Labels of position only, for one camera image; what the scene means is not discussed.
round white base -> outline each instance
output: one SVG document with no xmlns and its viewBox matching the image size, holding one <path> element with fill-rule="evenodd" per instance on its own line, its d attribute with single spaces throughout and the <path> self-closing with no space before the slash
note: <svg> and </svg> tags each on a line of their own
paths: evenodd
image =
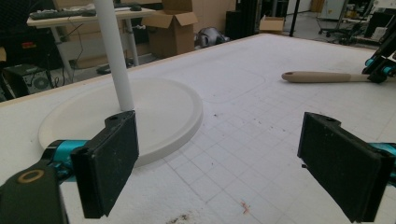
<svg viewBox="0 0 396 224">
<path fill-rule="evenodd" d="M 131 80 L 139 159 L 134 167 L 178 150 L 196 133 L 203 117 L 202 100 L 184 84 L 159 78 Z M 41 124 L 43 148 L 55 140 L 91 140 L 105 119 L 120 113 L 114 85 L 91 90 L 54 109 Z"/>
</svg>

open cardboard box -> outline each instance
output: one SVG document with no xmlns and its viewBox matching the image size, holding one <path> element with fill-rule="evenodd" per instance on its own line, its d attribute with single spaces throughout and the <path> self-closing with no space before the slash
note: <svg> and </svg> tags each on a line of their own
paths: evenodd
<svg viewBox="0 0 396 224">
<path fill-rule="evenodd" d="M 191 0 L 163 0 L 163 10 L 145 17 L 151 53 L 159 58 L 172 57 L 194 50 L 192 25 L 198 22 Z"/>
<path fill-rule="evenodd" d="M 282 35 L 284 23 L 280 17 L 265 17 L 260 21 L 260 33 Z"/>
</svg>

white pole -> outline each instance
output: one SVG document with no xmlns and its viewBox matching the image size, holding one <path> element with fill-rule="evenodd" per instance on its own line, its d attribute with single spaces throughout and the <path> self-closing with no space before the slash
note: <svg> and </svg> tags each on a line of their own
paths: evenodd
<svg viewBox="0 0 396 224">
<path fill-rule="evenodd" d="M 113 76 L 117 98 L 119 99 L 120 109 L 121 111 L 133 110 L 132 90 L 126 71 L 113 2 L 111 0 L 94 0 L 93 2 L 105 43 L 107 59 Z"/>
</svg>

white table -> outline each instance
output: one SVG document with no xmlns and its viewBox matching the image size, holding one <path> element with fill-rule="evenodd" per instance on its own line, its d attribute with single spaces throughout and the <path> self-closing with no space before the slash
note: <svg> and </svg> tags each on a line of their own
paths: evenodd
<svg viewBox="0 0 396 224">
<path fill-rule="evenodd" d="M 121 43 L 123 45 L 123 49 L 129 49 L 134 55 L 134 65 L 138 66 L 139 61 L 137 57 L 136 44 L 134 42 L 134 29 L 131 24 L 131 19 L 134 18 L 142 18 L 149 16 L 154 10 L 142 8 L 141 11 L 117 11 L 116 17 L 119 21 L 125 21 L 126 24 L 126 32 L 121 35 Z M 73 70 L 70 66 L 69 60 L 76 59 L 79 57 L 90 57 L 94 55 L 101 55 L 105 53 L 105 46 L 101 38 L 96 39 L 87 39 L 79 41 L 69 41 L 62 42 L 60 34 L 58 32 L 57 27 L 66 26 L 66 25 L 76 25 L 76 24 L 85 24 L 98 22 L 97 17 L 69 17 L 69 18 L 57 18 L 57 19 L 48 19 L 48 20 L 39 20 L 34 21 L 29 18 L 27 21 L 27 25 L 34 26 L 36 28 L 50 28 L 55 39 L 55 44 L 59 50 L 59 54 L 62 58 L 62 62 L 64 63 L 64 68 L 67 72 L 69 81 L 72 81 Z"/>
<path fill-rule="evenodd" d="M 372 54 L 257 35 L 132 68 L 129 78 L 162 77 L 196 90 L 204 102 L 202 127 L 180 150 L 134 169 L 109 217 L 84 219 L 76 184 L 63 183 L 71 223 L 163 224 L 183 215 L 186 223 L 350 223 L 301 168 L 303 115 L 338 119 L 366 142 L 395 142 L 396 83 L 294 84 L 280 76 L 360 73 Z M 52 109 L 111 82 L 103 76 L 1 103 L 0 180 L 39 160 L 37 131 Z M 375 223 L 394 224 L 395 208 L 396 188 L 388 187 Z"/>
</svg>

wooden handle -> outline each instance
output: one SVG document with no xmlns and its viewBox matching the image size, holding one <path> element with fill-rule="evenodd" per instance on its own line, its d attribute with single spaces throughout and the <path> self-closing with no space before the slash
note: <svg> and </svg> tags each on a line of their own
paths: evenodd
<svg viewBox="0 0 396 224">
<path fill-rule="evenodd" d="M 367 75 L 328 72 L 288 72 L 282 78 L 289 82 L 366 82 Z"/>
</svg>

